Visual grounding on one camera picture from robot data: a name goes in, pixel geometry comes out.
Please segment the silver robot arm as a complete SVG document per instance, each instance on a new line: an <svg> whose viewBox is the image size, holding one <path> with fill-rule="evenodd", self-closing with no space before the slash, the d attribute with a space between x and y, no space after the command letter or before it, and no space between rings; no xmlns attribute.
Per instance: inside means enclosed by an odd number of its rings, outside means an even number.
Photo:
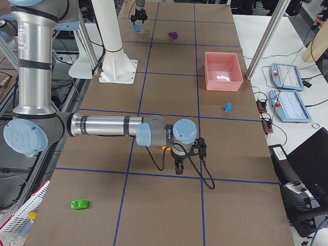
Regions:
<svg viewBox="0 0 328 246"><path fill-rule="evenodd" d="M145 0L136 0L135 1L135 13L131 15L130 20L132 23L135 23L137 20L141 21L142 24L148 19L145 10Z"/></svg>
<svg viewBox="0 0 328 246"><path fill-rule="evenodd" d="M55 111L51 106L52 32L80 26L77 1L12 1L18 23L18 105L4 128L14 151L35 155L65 136L126 136L139 146L171 150L175 171L184 159L200 155L196 125L188 119L167 124L160 116L88 116Z"/></svg>

